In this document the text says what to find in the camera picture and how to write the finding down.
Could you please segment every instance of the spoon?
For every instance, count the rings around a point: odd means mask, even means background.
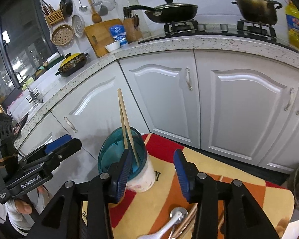
[[[86,12],[88,10],[88,7],[87,6],[82,6],[81,1],[80,0],[78,0],[78,1],[79,1],[79,4],[80,4],[80,7],[79,7],[80,12]]]
[[[96,4],[95,2],[93,3],[92,0],[88,0],[90,6],[91,6],[91,12],[92,12],[92,22],[93,23],[99,23],[102,21],[102,18],[100,15],[94,10],[93,6]]]
[[[170,236],[168,237],[168,239],[170,239],[170,238],[171,238],[171,235],[174,233],[175,225],[180,224],[180,223],[183,221],[183,219],[184,219],[185,217],[187,217],[187,215],[188,215],[188,212],[187,212],[187,210],[186,210],[184,207],[175,207],[175,208],[171,211],[171,213],[170,213],[170,218],[172,218],[172,217],[176,214],[177,211],[182,212],[183,216],[182,216],[181,218],[179,218],[179,219],[175,222],[175,224],[173,225],[173,228],[172,228],[172,230],[171,230],[171,233],[170,233]]]
[[[176,222],[182,222],[185,215],[187,215],[187,211],[183,207],[174,208],[171,213],[173,212],[172,218],[170,221],[167,222],[159,231],[151,235],[141,235],[137,239],[160,239],[167,231],[170,229]]]

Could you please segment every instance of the orange rug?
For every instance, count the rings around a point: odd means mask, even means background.
[[[155,233],[170,220],[169,214],[174,207],[185,207],[188,211],[191,209],[192,206],[186,202],[181,193],[173,164],[176,149],[181,149],[187,161],[195,163],[198,170],[207,173],[215,180],[219,180],[221,176],[222,181],[227,183],[233,179],[241,180],[262,207],[278,234],[282,236],[293,213],[294,198],[291,191],[161,136],[146,134],[143,139],[155,170],[156,181],[146,192],[135,193],[126,190],[119,204],[110,205],[114,238],[134,239],[140,235]],[[221,219],[223,204],[219,201],[218,205]],[[87,202],[84,202],[83,213],[86,212]],[[168,239],[168,236],[169,232],[162,239]],[[190,239],[191,233],[187,233],[183,238]],[[218,239],[223,239],[220,231]]]

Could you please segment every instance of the white cabinet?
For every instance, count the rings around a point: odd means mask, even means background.
[[[290,173],[299,165],[299,91],[279,138],[259,166]]]
[[[201,149],[257,165],[292,109],[299,71],[242,53],[195,51],[195,57]]]
[[[121,88],[130,126],[148,133],[144,118],[117,62],[98,71],[52,109],[53,115],[97,159],[105,139],[121,127],[117,89]]]
[[[199,148],[200,106],[193,51],[140,55],[122,59],[120,65],[150,131]]]
[[[56,120],[52,113],[48,113],[44,119],[33,129],[19,151],[28,154],[37,147],[52,142],[55,139],[68,134]],[[83,148],[61,162],[53,171],[53,178],[44,185],[55,194],[68,180],[75,183],[90,181],[98,175],[97,161]]]

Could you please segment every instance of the yellow bottle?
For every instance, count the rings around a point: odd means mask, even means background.
[[[299,11],[291,0],[285,0],[287,6],[285,8],[288,24],[289,43],[299,48]]]

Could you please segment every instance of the person's hand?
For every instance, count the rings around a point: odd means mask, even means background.
[[[45,191],[43,185],[37,187],[38,193],[43,193]],[[14,200],[16,208],[20,214],[31,214],[32,208],[28,203],[25,203],[21,199],[15,199]]]

